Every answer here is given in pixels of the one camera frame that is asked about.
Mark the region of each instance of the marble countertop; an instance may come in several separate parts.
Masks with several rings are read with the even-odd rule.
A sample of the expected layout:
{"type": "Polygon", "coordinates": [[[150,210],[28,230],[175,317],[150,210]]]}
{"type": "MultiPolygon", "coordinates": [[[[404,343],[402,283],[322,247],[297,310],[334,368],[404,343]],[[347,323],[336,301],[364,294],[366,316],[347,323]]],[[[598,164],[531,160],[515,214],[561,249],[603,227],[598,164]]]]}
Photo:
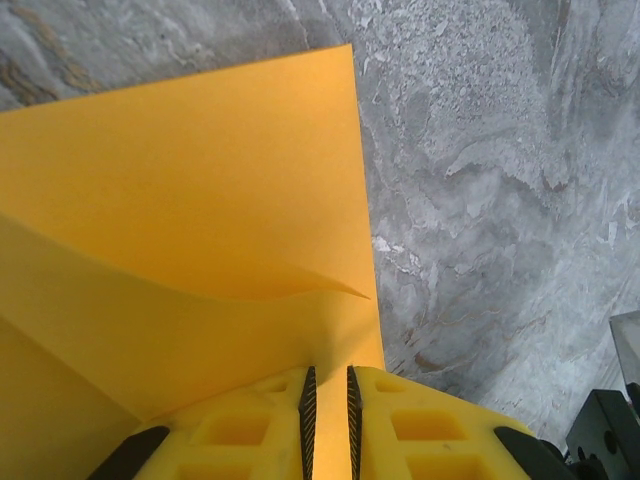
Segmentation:
{"type": "Polygon", "coordinates": [[[561,443],[640,299],[637,0],[0,0],[0,109],[351,42],[388,368],[561,443]]]}

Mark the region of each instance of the square cutout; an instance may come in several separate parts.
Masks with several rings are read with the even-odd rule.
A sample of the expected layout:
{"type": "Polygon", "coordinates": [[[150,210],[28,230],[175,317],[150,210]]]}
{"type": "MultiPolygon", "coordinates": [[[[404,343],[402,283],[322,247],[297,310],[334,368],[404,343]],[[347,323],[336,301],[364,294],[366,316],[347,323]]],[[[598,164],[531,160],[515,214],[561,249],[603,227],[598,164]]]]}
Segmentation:
{"type": "Polygon", "coordinates": [[[473,455],[410,456],[412,480],[495,480],[484,462],[473,455]]]}
{"type": "Polygon", "coordinates": [[[439,410],[398,410],[391,414],[398,440],[465,440],[467,436],[450,413],[439,410]]]}
{"type": "Polygon", "coordinates": [[[207,426],[202,442],[209,445],[260,445],[269,427],[266,413],[227,413],[207,426]]]}
{"type": "Polygon", "coordinates": [[[249,480],[248,465],[182,465],[177,480],[249,480]]]}

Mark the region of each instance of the yellow folder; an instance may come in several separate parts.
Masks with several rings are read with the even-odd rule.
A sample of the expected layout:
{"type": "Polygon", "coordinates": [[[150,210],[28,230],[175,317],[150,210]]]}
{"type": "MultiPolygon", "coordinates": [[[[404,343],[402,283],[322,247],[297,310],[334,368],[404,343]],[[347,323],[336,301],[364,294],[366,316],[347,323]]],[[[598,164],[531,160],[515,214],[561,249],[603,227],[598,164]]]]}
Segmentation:
{"type": "Polygon", "coordinates": [[[351,48],[0,115],[0,352],[0,478],[308,365],[348,478],[345,368],[383,366],[351,48]]]}

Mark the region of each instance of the black mechanical part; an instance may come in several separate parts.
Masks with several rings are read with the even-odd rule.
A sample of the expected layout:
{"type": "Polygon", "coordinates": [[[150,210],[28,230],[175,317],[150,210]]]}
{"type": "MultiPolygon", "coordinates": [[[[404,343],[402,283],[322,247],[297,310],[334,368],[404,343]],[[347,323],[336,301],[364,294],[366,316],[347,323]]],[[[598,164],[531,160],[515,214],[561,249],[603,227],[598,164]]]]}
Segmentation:
{"type": "Polygon", "coordinates": [[[347,367],[347,414],[349,416],[349,444],[351,446],[351,478],[360,480],[362,460],[362,395],[353,366],[347,367]]]}
{"type": "Polygon", "coordinates": [[[609,480],[640,480],[640,425],[618,391],[591,391],[567,445],[573,459],[599,460],[609,480]]]}
{"type": "Polygon", "coordinates": [[[497,427],[493,431],[532,480],[575,480],[557,454],[537,438],[510,427],[497,427]]]}
{"type": "Polygon", "coordinates": [[[169,435],[168,427],[152,427],[122,442],[87,480],[133,480],[169,435]]]}
{"type": "Polygon", "coordinates": [[[311,480],[313,451],[316,438],[316,369],[309,367],[302,387],[298,414],[300,417],[300,449],[302,452],[302,478],[311,480]]]}

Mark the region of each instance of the gray marble surface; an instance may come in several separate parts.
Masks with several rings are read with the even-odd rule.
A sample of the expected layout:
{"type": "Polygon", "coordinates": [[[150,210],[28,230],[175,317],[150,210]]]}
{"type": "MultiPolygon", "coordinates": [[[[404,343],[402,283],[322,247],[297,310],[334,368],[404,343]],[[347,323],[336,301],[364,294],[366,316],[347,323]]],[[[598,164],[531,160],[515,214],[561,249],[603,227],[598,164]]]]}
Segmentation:
{"type": "Polygon", "coordinates": [[[345,42],[388,368],[561,442],[639,307],[637,0],[0,0],[0,109],[345,42]]]}

